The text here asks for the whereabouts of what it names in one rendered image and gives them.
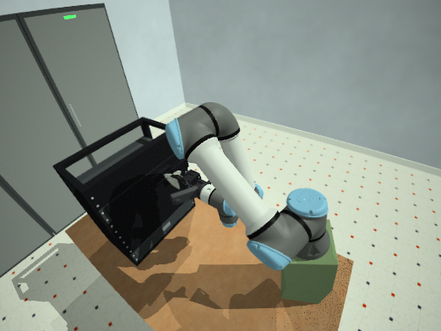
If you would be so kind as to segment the black server rack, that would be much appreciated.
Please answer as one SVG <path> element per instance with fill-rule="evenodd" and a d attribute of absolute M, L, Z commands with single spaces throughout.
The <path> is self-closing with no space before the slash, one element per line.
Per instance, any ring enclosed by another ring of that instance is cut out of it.
<path fill-rule="evenodd" d="M 143 137 L 83 174 L 75 178 L 66 170 L 140 125 Z M 162 130 L 166 127 L 165 123 L 141 117 L 54 166 L 106 238 L 136 266 L 196 206 L 194 199 L 172 204 L 170 195 L 179 191 L 165 174 L 181 171 L 184 176 L 188 161 L 175 156 L 166 132 L 153 139 L 149 125 Z"/>

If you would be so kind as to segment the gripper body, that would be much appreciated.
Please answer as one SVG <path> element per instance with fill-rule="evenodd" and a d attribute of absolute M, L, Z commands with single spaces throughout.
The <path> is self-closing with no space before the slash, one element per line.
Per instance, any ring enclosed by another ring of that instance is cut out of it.
<path fill-rule="evenodd" d="M 200 173 L 193 171 L 193 170 L 189 170 L 184 174 L 184 177 L 183 177 L 184 182 L 182 182 L 182 181 L 179 182 L 179 187 L 182 191 L 182 190 L 197 186 L 199 189 L 197 192 L 197 198 L 200 199 L 200 193 L 201 193 L 201 190 L 203 189 L 203 187 L 208 184 L 211 185 L 210 181 L 206 182 L 202 179 L 201 179 L 202 180 L 201 181 L 200 179 L 201 179 Z"/>

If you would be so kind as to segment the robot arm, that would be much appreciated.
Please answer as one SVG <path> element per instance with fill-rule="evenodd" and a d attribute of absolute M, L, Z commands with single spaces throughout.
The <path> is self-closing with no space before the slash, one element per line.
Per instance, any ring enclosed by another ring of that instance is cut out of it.
<path fill-rule="evenodd" d="M 295 256 L 314 260 L 327 253 L 326 197 L 298 188 L 289 193 L 281 212 L 269 208 L 261 199 L 261 186 L 254 184 L 237 119 L 227 108 L 206 102 L 167 123 L 165 131 L 177 158 L 195 163 L 213 185 L 203 187 L 201 201 L 218 210 L 225 227 L 241 220 L 247 247 L 258 260 L 282 270 Z"/>

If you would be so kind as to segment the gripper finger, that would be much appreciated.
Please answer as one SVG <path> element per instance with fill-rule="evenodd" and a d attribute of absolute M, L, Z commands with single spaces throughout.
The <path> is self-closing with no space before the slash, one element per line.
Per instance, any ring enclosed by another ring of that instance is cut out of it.
<path fill-rule="evenodd" d="M 173 180 L 170 180 L 168 178 L 166 178 L 166 179 L 167 179 L 167 181 L 169 181 L 169 183 L 172 184 L 172 186 L 174 186 L 174 188 L 176 188 L 179 192 L 181 191 L 178 182 L 175 183 Z"/>
<path fill-rule="evenodd" d="M 165 174 L 165 177 L 170 180 L 173 180 L 174 182 L 180 182 L 180 181 L 184 182 L 184 180 L 181 176 L 181 171 L 176 171 L 172 174 Z"/>

